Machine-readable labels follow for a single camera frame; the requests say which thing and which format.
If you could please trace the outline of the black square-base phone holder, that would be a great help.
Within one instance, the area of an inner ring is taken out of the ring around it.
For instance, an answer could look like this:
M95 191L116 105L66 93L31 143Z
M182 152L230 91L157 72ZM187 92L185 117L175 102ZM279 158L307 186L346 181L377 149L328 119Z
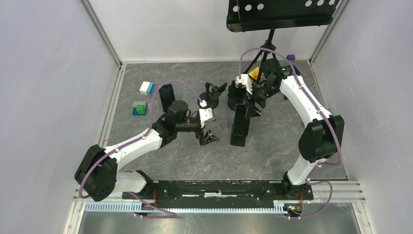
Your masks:
M237 147L244 147L246 143L246 136L231 134L230 145Z

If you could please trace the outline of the blue-edged black smartphone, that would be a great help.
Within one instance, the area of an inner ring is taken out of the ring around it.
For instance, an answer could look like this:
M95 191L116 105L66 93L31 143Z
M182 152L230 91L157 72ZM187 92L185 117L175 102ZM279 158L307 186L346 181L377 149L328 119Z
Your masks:
M172 84L163 85L159 90L161 105L164 113L167 113L169 107L175 101L175 95Z

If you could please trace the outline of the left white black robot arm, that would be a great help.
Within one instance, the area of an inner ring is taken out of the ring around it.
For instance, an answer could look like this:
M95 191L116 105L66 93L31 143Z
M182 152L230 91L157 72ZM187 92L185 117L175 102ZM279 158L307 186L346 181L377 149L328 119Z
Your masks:
M204 132L205 123L214 120L213 109L205 101L198 111L190 113L185 101L176 100L144 132L106 148L91 146L74 175L80 185L79 197L95 202L118 192L134 192L143 199L150 197L153 185L143 173L122 173L120 169L148 152L165 147L179 132L193 132L201 146L218 141L211 131Z

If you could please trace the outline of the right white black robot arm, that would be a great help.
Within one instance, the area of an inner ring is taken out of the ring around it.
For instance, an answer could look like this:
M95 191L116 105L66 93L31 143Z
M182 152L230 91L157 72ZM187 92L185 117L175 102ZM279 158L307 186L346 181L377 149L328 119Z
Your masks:
M267 72L265 81L259 83L252 81L248 74L239 74L235 85L246 89L246 118L260 115L255 105L265 107L265 101L277 93L282 93L301 117L305 129L298 142L300 155L284 174L281 186L282 195L294 199L305 186L311 185L311 175L316 168L329 165L327 159L338 154L335 165L342 163L345 122L342 116L332 115L317 101L291 62L280 66L275 58L270 59L262 64L262 70Z

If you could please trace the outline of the black round-base phone stand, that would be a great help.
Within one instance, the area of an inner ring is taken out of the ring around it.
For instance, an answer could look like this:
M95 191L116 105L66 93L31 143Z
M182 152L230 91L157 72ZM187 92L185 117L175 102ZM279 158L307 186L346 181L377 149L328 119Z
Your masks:
M200 108L210 107L215 109L219 105L219 96L225 91L227 83L222 84L221 86L213 85L210 82L205 83L206 91L200 94L201 101L205 101L207 106L203 107L202 102L198 102Z

